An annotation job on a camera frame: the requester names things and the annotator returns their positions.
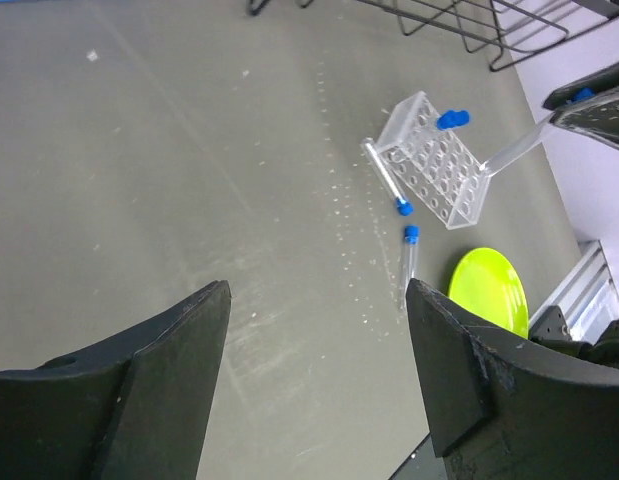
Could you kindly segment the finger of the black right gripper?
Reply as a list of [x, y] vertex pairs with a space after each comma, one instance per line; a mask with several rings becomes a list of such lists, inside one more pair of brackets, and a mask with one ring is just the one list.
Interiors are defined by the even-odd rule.
[[558, 108], [549, 123], [619, 151], [619, 86]]
[[619, 61], [551, 92], [543, 102], [546, 110], [556, 110], [576, 100], [582, 91], [593, 95], [619, 87]]

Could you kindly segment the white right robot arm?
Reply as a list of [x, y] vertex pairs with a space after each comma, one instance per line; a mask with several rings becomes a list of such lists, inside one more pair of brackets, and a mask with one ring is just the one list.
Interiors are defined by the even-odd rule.
[[604, 246], [601, 226], [619, 234], [619, 61], [554, 90], [538, 122], [547, 141], [564, 131], [571, 142], [558, 161], [569, 171], [566, 202], [593, 215], [574, 228], [587, 261], [573, 286], [593, 289], [561, 311], [570, 342], [611, 363], [619, 362], [619, 283], [612, 274], [613, 251]]

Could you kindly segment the blue-capped test tube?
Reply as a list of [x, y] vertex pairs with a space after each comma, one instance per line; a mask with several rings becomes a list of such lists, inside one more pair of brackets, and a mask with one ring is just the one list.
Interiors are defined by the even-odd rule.
[[389, 195], [393, 206], [400, 216], [407, 217], [413, 213], [413, 206], [397, 183], [394, 174], [376, 151], [372, 139], [367, 138], [361, 144], [361, 149], [377, 175], [383, 188]]
[[538, 144], [540, 144], [546, 137], [549, 136], [552, 129], [552, 119], [557, 115], [560, 110], [564, 110], [566, 107], [572, 104], [588, 100], [595, 95], [594, 91], [590, 88], [583, 88], [579, 90], [571, 99], [568, 99], [566, 104], [559, 107], [556, 111], [547, 115], [543, 120], [538, 122], [531, 130], [521, 136], [518, 140], [502, 149], [495, 154], [489, 160], [484, 162], [480, 168], [480, 173], [486, 178], [491, 178], [495, 174], [501, 172], [514, 161], [525, 155], [532, 150]]
[[455, 112], [455, 122], [457, 126], [467, 125], [471, 120], [470, 114], [466, 110], [460, 110]]
[[455, 112], [456, 110], [448, 110], [444, 112], [436, 121], [437, 128], [439, 130], [450, 130], [461, 127], [456, 125]]
[[403, 232], [402, 268], [400, 280], [400, 308], [406, 309], [406, 294], [410, 281], [417, 277], [419, 227], [406, 225]]

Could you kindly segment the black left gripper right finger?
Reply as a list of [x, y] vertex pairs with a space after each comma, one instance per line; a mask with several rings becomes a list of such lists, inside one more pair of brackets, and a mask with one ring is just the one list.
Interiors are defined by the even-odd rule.
[[619, 320], [533, 342], [420, 280], [406, 294], [434, 454], [451, 479], [619, 479]]

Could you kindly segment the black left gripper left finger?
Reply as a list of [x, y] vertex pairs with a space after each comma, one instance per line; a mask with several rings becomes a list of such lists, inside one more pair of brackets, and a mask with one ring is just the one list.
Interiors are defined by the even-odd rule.
[[0, 479], [193, 479], [228, 330], [214, 281], [28, 370], [0, 371]]

